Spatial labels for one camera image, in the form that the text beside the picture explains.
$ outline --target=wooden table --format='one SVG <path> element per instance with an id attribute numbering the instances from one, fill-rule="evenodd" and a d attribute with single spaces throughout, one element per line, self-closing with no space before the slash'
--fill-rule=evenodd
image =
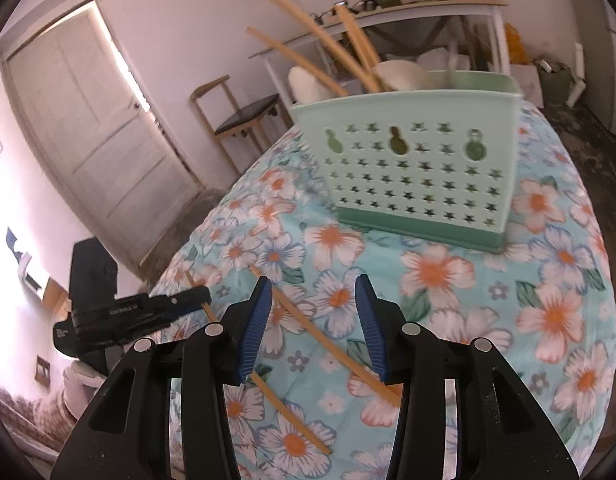
<path id="1" fill-rule="evenodd" d="M 492 51 L 492 60 L 495 72 L 510 74 L 510 57 L 508 56 L 508 42 L 506 41 L 506 31 L 504 20 L 501 15 L 501 7 L 506 4 L 495 0 L 435 0 L 430 2 L 418 2 L 387 9 L 377 9 L 371 12 L 361 12 L 355 15 L 359 27 L 373 27 L 382 23 L 400 22 L 402 20 L 412 20 L 414 18 L 432 18 L 435 16 L 486 16 L 488 18 L 488 39 Z M 341 34 L 346 29 L 340 22 L 326 25 L 324 29 L 332 36 Z M 307 43 L 316 42 L 317 50 L 326 67 L 332 74 L 331 63 L 322 44 L 311 34 L 302 34 L 284 42 L 289 48 L 296 48 Z M 266 69 L 272 78 L 281 100 L 290 110 L 293 100 L 288 91 L 284 78 L 274 69 L 271 59 L 278 52 L 272 48 L 260 50 L 248 59 L 259 57 L 266 65 Z"/>

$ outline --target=dark floor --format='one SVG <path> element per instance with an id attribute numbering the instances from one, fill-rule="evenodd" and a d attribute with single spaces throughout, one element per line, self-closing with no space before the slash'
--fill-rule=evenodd
<path id="1" fill-rule="evenodd" d="M 583 105 L 574 110 L 547 107 L 544 114 L 570 153 L 588 189 L 606 242 L 616 299 L 616 136 L 609 133 Z M 616 374 L 606 424 L 586 471 L 603 457 L 615 439 Z"/>
<path id="2" fill-rule="evenodd" d="M 155 247 L 142 260 L 139 267 L 144 280 L 142 290 L 151 290 L 153 288 L 154 284 L 157 283 L 168 267 L 175 253 L 188 241 L 192 231 L 201 225 L 208 213 L 223 198 L 224 194 L 223 191 L 218 189 L 202 191 L 182 211 L 173 225 L 170 226 Z"/>

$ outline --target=floral tablecloth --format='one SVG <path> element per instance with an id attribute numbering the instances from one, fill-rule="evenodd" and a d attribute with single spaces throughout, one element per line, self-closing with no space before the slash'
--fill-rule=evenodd
<path id="1" fill-rule="evenodd" d="M 558 429 L 581 472 L 608 408 L 616 365 L 616 307 L 608 256 L 581 179 L 543 115 L 524 103 L 518 176 L 501 254 L 338 224 L 325 182 L 296 129 L 262 156 L 198 227 L 154 293 L 210 289 L 219 316 L 247 298 L 256 265 L 357 361 L 369 365 L 354 281 L 441 338 L 484 336 L 504 353 Z M 155 335 L 188 336 L 200 311 Z M 242 478 L 385 477 L 398 409 L 344 368 L 274 304 L 256 365 L 291 410 L 329 446 L 321 453 L 253 384 L 226 388 Z M 447 385 L 445 478 L 454 478 L 456 409 Z M 180 443 L 179 386 L 172 425 Z"/>

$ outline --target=table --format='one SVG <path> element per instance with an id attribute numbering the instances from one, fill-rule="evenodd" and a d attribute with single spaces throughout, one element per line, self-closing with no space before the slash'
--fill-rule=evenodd
<path id="1" fill-rule="evenodd" d="M 437 336 L 464 343 L 482 336 L 495 343 L 581 472 L 604 423 L 616 366 L 608 256 L 586 189 L 554 130 L 526 102 L 520 125 L 514 202 L 501 254 L 339 224 L 306 134 L 294 128 L 192 233 L 153 293 L 189 288 L 189 271 L 210 288 L 211 308 L 220 318 L 229 304 L 248 298 L 256 282 L 248 266 L 256 265 L 343 351 L 370 366 L 354 300 L 355 277 L 366 272 L 377 296 L 396 302 L 407 319 Z M 154 339 L 186 337 L 207 322 L 198 311 Z M 242 478 L 382 478 L 398 408 L 278 305 L 256 369 L 333 453 L 325 456 L 299 437 L 286 441 L 293 430 L 258 387 L 227 387 L 227 398 L 242 406 L 231 412 L 230 424 Z M 180 443 L 178 388 L 170 434 Z M 402 392 L 401 385 L 392 388 Z M 451 479 L 457 446 L 451 387 L 446 402 L 444 478 Z M 285 448 L 293 440 L 296 446 Z"/>
<path id="2" fill-rule="evenodd" d="M 486 16 L 488 18 L 488 39 L 492 51 L 493 65 L 495 72 L 510 75 L 510 56 L 508 55 L 508 42 L 504 29 L 504 20 L 501 15 L 501 8 L 506 4 L 496 0 L 434 0 L 429 2 L 417 2 L 386 9 L 377 9 L 371 12 L 361 12 L 355 15 L 359 27 L 373 27 L 382 23 L 400 22 L 414 18 L 432 18 L 435 16 Z M 342 23 L 332 23 L 326 25 L 324 29 L 331 35 L 341 34 L 346 30 Z M 302 34 L 284 42 L 288 48 L 296 48 L 307 43 L 315 42 L 316 38 L 311 34 Z M 332 75 L 328 55 L 319 41 L 316 41 L 317 50 L 326 67 Z M 272 78 L 277 92 L 287 109 L 293 107 L 293 99 L 288 91 L 284 78 L 274 69 L 271 61 L 278 52 L 271 48 L 266 48 L 256 52 L 248 59 L 259 57 L 266 65 L 266 69 Z"/>

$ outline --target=basket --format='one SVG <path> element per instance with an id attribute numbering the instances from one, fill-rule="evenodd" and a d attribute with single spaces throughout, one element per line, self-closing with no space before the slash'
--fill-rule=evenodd
<path id="1" fill-rule="evenodd" d="M 341 222 L 500 251 L 521 91 L 509 76 L 431 72 L 439 86 L 293 108 Z"/>

